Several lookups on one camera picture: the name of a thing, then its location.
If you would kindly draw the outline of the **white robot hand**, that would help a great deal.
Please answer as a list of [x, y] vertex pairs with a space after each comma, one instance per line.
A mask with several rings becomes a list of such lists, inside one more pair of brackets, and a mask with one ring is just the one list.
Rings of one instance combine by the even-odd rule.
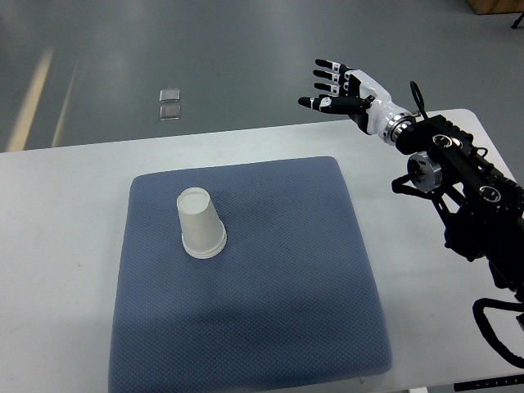
[[[413, 114], [396, 105], [389, 92], [362, 70], [324, 59], [316, 59], [314, 63], [326, 69], [314, 70], [314, 76], [335, 83], [314, 83], [316, 89], [355, 97], [300, 97], [299, 105], [326, 114], [351, 115], [361, 131], [377, 135], [387, 144], [394, 144], [402, 131], [414, 123]], [[367, 98], [371, 100], [369, 108]]]

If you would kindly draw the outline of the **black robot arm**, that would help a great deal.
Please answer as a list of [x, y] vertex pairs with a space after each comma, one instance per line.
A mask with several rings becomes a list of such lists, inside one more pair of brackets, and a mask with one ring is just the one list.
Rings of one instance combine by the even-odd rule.
[[362, 70], [318, 59], [318, 97], [301, 106], [348, 116], [367, 135], [377, 135], [408, 156], [407, 173], [391, 183], [393, 192], [431, 201], [445, 226], [445, 247], [473, 262], [487, 258], [494, 284], [510, 290], [514, 302], [482, 298], [472, 306], [475, 322], [490, 347], [522, 368], [497, 336], [486, 309], [516, 313], [523, 322], [523, 189], [486, 159], [472, 134], [443, 115], [429, 116], [418, 85], [410, 84], [417, 111], [396, 105], [390, 93]]

